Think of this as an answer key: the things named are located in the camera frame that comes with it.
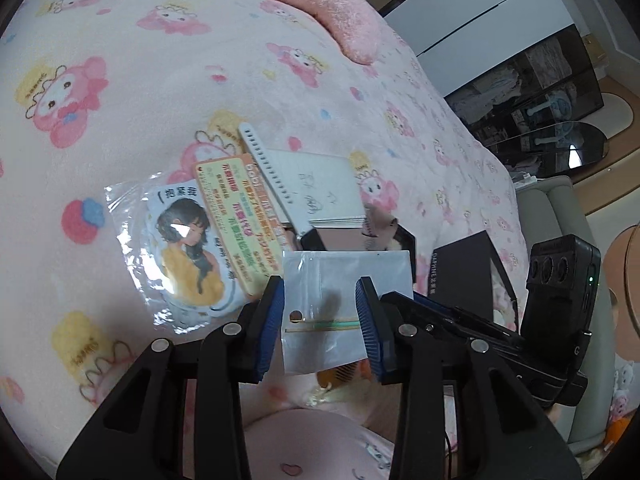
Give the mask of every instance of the orange toy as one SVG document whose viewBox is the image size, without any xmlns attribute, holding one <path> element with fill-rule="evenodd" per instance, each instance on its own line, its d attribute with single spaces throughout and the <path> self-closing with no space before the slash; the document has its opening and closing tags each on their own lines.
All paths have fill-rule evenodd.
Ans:
<svg viewBox="0 0 640 480">
<path fill-rule="evenodd" d="M 616 422 L 612 422 L 607 428 L 607 434 L 604 437 L 605 448 L 609 448 L 611 446 L 615 446 L 622 434 L 625 433 L 626 428 L 631 422 L 631 418 L 628 416 L 624 416 L 620 418 Z"/>
</svg>

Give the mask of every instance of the pink pillow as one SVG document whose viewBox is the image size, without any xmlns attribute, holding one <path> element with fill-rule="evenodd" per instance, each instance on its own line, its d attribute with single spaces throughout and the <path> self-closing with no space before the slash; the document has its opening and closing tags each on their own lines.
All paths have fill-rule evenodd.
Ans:
<svg viewBox="0 0 640 480">
<path fill-rule="evenodd" d="M 380 44 L 380 16 L 365 0 L 278 0 L 315 17 L 346 57 L 370 65 Z"/>
</svg>

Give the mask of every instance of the clear plastic bag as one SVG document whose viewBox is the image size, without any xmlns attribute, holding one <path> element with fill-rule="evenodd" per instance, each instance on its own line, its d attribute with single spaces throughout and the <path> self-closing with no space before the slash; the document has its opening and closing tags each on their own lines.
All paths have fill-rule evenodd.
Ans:
<svg viewBox="0 0 640 480">
<path fill-rule="evenodd" d="M 154 325 L 186 334 L 235 319 L 248 301 L 195 180 L 105 188 L 127 269 Z"/>
<path fill-rule="evenodd" d="M 366 359 L 355 306 L 356 282 L 362 276 L 371 277 L 380 295 L 413 295 L 408 251 L 284 254 L 282 351 L 287 374 Z"/>
</svg>

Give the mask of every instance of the metal screw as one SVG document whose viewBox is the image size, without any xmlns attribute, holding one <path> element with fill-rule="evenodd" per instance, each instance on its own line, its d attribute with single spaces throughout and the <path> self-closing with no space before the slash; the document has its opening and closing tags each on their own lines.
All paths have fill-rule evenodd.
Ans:
<svg viewBox="0 0 640 480">
<path fill-rule="evenodd" d="M 225 326 L 223 326 L 222 332 L 225 335 L 238 335 L 242 332 L 242 326 L 238 323 L 227 323 Z"/>
<path fill-rule="evenodd" d="M 479 354 L 484 354 L 489 349 L 489 343 L 484 339 L 474 339 L 471 348 Z"/>
<path fill-rule="evenodd" d="M 154 352 L 164 352 L 169 348 L 169 342 L 166 339 L 156 339 L 151 343 L 151 349 Z"/>
<path fill-rule="evenodd" d="M 404 325 L 400 325 L 398 327 L 398 332 L 401 335 L 404 335 L 404 336 L 407 336 L 407 337 L 413 337 L 414 335 L 416 335 L 418 333 L 418 329 L 413 325 L 405 323 Z"/>
</svg>

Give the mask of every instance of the yellow shirt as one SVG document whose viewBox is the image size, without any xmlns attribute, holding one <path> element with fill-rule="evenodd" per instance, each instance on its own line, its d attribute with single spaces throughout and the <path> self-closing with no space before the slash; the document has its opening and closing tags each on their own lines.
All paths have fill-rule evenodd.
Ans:
<svg viewBox="0 0 640 480">
<path fill-rule="evenodd" d="M 181 248 L 170 246 L 163 250 L 162 267 L 164 275 L 174 286 L 173 296 L 184 304 L 215 305 L 225 293 L 225 284 L 220 280 L 220 275 L 213 270 L 208 272 L 200 283 L 202 294 L 198 293 L 200 270 Z"/>
</svg>

